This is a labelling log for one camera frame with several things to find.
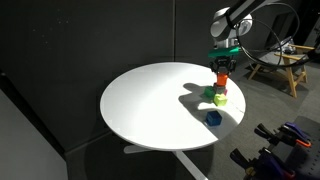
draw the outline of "stacked blocks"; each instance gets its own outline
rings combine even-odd
[[[226,97],[228,90],[226,89],[226,83],[228,79],[227,74],[218,74],[218,80],[213,86],[207,86],[204,90],[204,94],[209,97],[216,106],[225,106],[228,98]]]
[[[218,111],[207,112],[206,123],[208,126],[218,126],[221,124],[222,116]]]

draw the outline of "dark wall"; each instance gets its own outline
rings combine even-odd
[[[320,1],[318,0],[307,0],[301,4],[301,6],[298,8],[298,15],[301,20],[300,29],[297,33],[297,36],[295,37],[295,42],[297,44],[304,45],[308,38],[309,34],[315,33],[314,32],[314,26],[316,25],[319,14],[320,13]],[[310,46],[315,45],[315,38],[312,39],[312,43],[307,43]]]
[[[172,1],[8,1],[0,11],[0,68],[65,150],[108,131],[98,104],[112,79],[173,60]]]

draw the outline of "table base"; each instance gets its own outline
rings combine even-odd
[[[125,154],[132,154],[152,150],[136,145],[130,145],[126,146],[123,151]],[[180,160],[180,162],[187,168],[187,170],[196,180],[208,180],[208,178],[197,168],[196,165],[193,164],[193,162],[188,158],[186,154],[184,154],[183,151],[172,151],[172,153]]]

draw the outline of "white round table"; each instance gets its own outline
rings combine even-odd
[[[216,75],[199,65],[142,66],[108,85],[100,101],[101,114],[115,134],[136,145],[127,147],[126,153],[172,151],[196,179],[205,179],[182,151],[208,146],[228,135],[241,122],[246,106],[241,90],[228,79],[228,102],[217,107],[204,95],[205,87],[214,82]],[[205,119],[214,110],[222,121],[210,127]]]

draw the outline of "cable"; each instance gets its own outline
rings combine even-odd
[[[292,12],[295,14],[296,20],[297,20],[297,28],[296,28],[294,34],[292,35],[292,37],[294,37],[294,36],[297,34],[297,32],[298,32],[298,30],[299,30],[299,27],[300,27],[300,19],[299,19],[299,16],[298,16],[297,12],[296,12],[290,5],[285,4],[285,3],[270,3],[270,4],[268,4],[268,5],[284,5],[284,6],[289,7],[289,8],[292,10]],[[271,52],[271,51],[274,51],[274,50],[277,50],[278,48],[280,48],[280,57],[279,57],[279,61],[278,61],[277,64],[266,63],[266,62],[258,59],[257,57],[253,56],[253,55],[252,55],[248,50],[246,50],[246,48],[244,48],[244,47],[242,46],[242,44],[241,44],[241,40],[240,40],[240,38],[239,38],[239,24],[240,24],[242,21],[240,21],[240,22],[238,23],[238,25],[236,26],[236,36],[237,36],[237,39],[238,39],[238,42],[239,42],[239,46],[241,47],[242,51],[243,51],[251,60],[253,60],[254,62],[259,63],[259,64],[261,64],[261,65],[263,65],[263,66],[266,66],[266,67],[269,67],[269,68],[285,68],[285,67],[300,66],[300,65],[305,64],[305,63],[307,63],[307,62],[309,62],[309,61],[312,60],[312,59],[303,60],[303,58],[305,57],[305,56],[304,56],[304,57],[301,58],[301,60],[296,61],[295,63],[289,64],[289,65],[280,65],[281,58],[282,58],[282,47],[283,47],[286,43],[288,43],[292,38],[289,38],[289,39],[287,39],[287,41],[281,43],[280,40],[279,40],[279,37],[278,37],[277,34],[272,30],[271,27],[269,27],[267,24],[263,23],[262,21],[259,21],[259,20],[256,20],[256,19],[251,19],[251,20],[257,21],[257,22],[263,24],[265,27],[267,27],[267,28],[272,32],[272,34],[276,37],[276,39],[277,39],[277,44],[279,45],[278,47],[275,47],[275,48],[269,49],[269,50],[252,50],[252,51],[256,51],[256,52]]]
[[[250,52],[248,52],[248,51],[246,50],[246,48],[243,47],[243,45],[242,45],[242,43],[241,43],[241,40],[240,40],[240,37],[239,37],[239,24],[240,24],[242,21],[244,21],[244,20],[253,20],[253,21],[257,21],[257,22],[261,23],[262,25],[264,25],[265,27],[267,27],[267,28],[272,32],[272,34],[276,37],[277,42],[278,42],[278,44],[279,44],[279,48],[280,48],[280,57],[279,57],[279,61],[278,61],[277,65],[271,65],[270,63],[266,63],[266,62],[264,62],[264,61],[262,61],[262,60],[260,60],[260,59],[258,59],[258,58],[256,58],[256,57],[254,57]],[[277,34],[272,30],[272,28],[271,28],[270,26],[268,26],[267,24],[265,24],[264,22],[259,21],[259,20],[257,20],[257,19],[243,19],[242,21],[240,21],[240,23],[236,26],[236,37],[237,37],[237,39],[238,39],[238,43],[239,43],[239,46],[241,47],[242,51],[243,51],[251,60],[253,60],[253,61],[256,62],[256,63],[265,65],[265,66],[267,66],[267,67],[277,67],[277,66],[280,66],[281,56],[282,56],[282,46],[280,46],[280,45],[281,45],[281,42],[280,42]]]
[[[297,28],[296,28],[295,32],[293,33],[293,35],[291,36],[291,38],[290,38],[290,39],[287,39],[287,41],[285,41],[283,44],[281,44],[281,46],[284,46],[284,45],[287,44],[291,39],[293,39],[293,37],[295,37],[295,36],[297,35],[298,30],[300,29],[300,18],[299,18],[299,15],[298,15],[297,11],[294,10],[294,8],[293,8],[292,6],[290,6],[290,5],[286,4],[286,3],[269,3],[269,4],[267,4],[267,6],[270,6],[270,5],[282,5],[282,6],[286,6],[286,7],[288,7],[288,8],[291,9],[291,11],[294,13],[294,15],[295,15],[295,17],[296,17],[295,19],[297,20]]]

